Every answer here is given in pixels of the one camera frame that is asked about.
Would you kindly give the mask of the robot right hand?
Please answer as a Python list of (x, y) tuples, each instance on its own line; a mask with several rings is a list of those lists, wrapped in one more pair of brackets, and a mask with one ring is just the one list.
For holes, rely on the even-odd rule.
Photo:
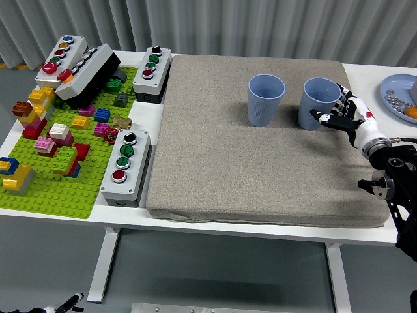
[(389, 146), (389, 139), (379, 131), (372, 112), (364, 101), (353, 95), (352, 91), (338, 84), (341, 97), (330, 113), (311, 109), (311, 116), (321, 125), (346, 132), (350, 144), (369, 156), (372, 147), (378, 144)]

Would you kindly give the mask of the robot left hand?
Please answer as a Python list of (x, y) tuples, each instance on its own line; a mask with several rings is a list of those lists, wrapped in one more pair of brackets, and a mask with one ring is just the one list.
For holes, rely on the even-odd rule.
[(83, 293), (75, 293), (68, 300), (59, 306), (47, 306), (42, 312), (47, 313), (67, 313), (67, 312), (84, 312), (84, 308), (78, 307), (77, 304), (84, 298)]

